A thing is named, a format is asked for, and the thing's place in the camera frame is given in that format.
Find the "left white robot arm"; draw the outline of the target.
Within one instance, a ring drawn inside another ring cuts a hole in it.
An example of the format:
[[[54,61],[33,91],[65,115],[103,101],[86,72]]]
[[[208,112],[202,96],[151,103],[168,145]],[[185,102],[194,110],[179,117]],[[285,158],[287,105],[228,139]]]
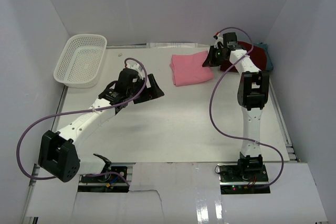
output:
[[[135,104],[164,96],[153,74],[143,77],[134,69],[123,69],[117,81],[98,95],[88,112],[57,132],[47,131],[41,139],[38,165],[66,183],[76,175],[110,178],[111,162],[102,155],[79,157],[80,145],[104,122],[116,116],[129,102]]]

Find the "pink t shirt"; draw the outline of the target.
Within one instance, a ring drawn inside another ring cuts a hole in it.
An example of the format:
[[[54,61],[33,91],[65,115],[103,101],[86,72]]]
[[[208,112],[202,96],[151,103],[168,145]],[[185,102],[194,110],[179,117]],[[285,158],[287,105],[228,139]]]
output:
[[[192,55],[172,55],[170,67],[172,69],[173,84],[181,87],[212,80],[214,74],[210,67],[202,66],[207,55],[207,51]]]

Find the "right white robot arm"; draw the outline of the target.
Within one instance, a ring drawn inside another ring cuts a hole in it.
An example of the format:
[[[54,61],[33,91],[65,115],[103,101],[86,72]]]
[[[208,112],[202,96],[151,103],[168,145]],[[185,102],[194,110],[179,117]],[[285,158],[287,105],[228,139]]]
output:
[[[235,32],[223,35],[217,32],[214,39],[202,66],[217,67],[229,61],[240,74],[237,101],[243,114],[243,143],[237,165],[229,172],[245,182],[255,182],[263,168],[260,120],[268,101],[269,74],[252,62],[247,50],[238,43]]]

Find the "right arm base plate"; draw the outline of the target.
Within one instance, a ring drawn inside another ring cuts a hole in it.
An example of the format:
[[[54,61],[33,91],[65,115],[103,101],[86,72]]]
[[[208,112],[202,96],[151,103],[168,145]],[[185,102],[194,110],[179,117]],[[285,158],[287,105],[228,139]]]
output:
[[[271,193],[265,165],[256,175],[241,175],[237,165],[218,164],[214,169],[219,176],[222,195],[255,195]]]

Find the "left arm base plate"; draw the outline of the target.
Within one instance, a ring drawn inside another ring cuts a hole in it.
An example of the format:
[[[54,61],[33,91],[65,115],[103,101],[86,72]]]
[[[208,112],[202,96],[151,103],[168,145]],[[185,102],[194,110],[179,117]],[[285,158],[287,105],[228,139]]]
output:
[[[120,174],[129,184],[132,179],[132,166],[112,166],[111,171]],[[129,186],[116,174],[99,177],[80,177],[78,192],[80,193],[127,193]]]

